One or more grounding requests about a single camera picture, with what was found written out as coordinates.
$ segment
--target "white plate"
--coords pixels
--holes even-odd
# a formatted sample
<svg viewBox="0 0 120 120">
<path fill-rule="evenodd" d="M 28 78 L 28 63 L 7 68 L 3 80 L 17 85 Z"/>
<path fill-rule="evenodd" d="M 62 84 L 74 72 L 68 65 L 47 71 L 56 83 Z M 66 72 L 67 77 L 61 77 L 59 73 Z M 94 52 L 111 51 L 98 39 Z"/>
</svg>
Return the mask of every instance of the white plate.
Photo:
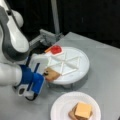
<svg viewBox="0 0 120 120">
<path fill-rule="evenodd" d="M 58 61 L 56 62 L 52 60 L 51 65 L 57 64 L 57 62 L 59 63 L 61 61 L 69 62 L 70 59 L 76 58 L 76 57 L 80 58 L 78 69 L 75 71 L 73 70 L 73 72 L 71 72 L 70 74 L 65 74 L 60 76 L 57 80 L 53 81 L 54 84 L 67 85 L 67 84 L 72 84 L 74 82 L 77 82 L 81 80 L 88 73 L 88 70 L 90 67 L 90 62 L 87 55 L 83 51 L 73 47 L 62 47 L 62 53 L 58 54 L 57 56 L 53 55 L 51 52 L 48 52 L 46 56 L 49 57 L 50 61 L 52 56 L 58 59 Z"/>
<path fill-rule="evenodd" d="M 101 120 L 101 111 L 96 101 L 81 92 L 70 92 L 59 97 L 52 106 L 51 120 L 71 120 L 68 113 L 78 102 L 92 106 L 93 114 L 89 120 Z"/>
</svg>

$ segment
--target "white table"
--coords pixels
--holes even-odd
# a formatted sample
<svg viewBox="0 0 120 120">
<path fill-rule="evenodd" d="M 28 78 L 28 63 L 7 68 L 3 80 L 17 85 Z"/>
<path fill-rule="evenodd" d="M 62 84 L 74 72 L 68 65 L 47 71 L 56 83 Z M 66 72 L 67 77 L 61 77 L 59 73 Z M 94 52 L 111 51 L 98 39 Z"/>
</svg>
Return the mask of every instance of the white table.
<svg viewBox="0 0 120 120">
<path fill-rule="evenodd" d="M 120 50 L 80 35 L 69 33 L 58 42 L 81 49 L 90 60 L 88 79 L 76 88 L 93 97 L 102 112 L 101 120 L 120 116 Z M 50 120 L 54 101 L 62 94 L 50 89 L 35 102 L 18 97 L 11 87 L 0 88 L 0 120 Z"/>
</svg>

